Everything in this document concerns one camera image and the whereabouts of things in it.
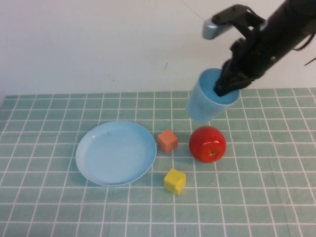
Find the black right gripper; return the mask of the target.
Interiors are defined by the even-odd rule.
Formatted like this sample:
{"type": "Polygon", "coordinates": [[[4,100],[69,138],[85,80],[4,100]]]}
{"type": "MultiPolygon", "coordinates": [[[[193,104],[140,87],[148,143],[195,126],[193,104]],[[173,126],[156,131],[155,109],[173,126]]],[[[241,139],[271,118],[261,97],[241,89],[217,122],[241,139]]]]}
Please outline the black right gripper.
{"type": "Polygon", "coordinates": [[[219,97],[248,87],[293,48],[293,31],[284,24],[267,22],[248,32],[231,46],[213,89],[219,97]]]}

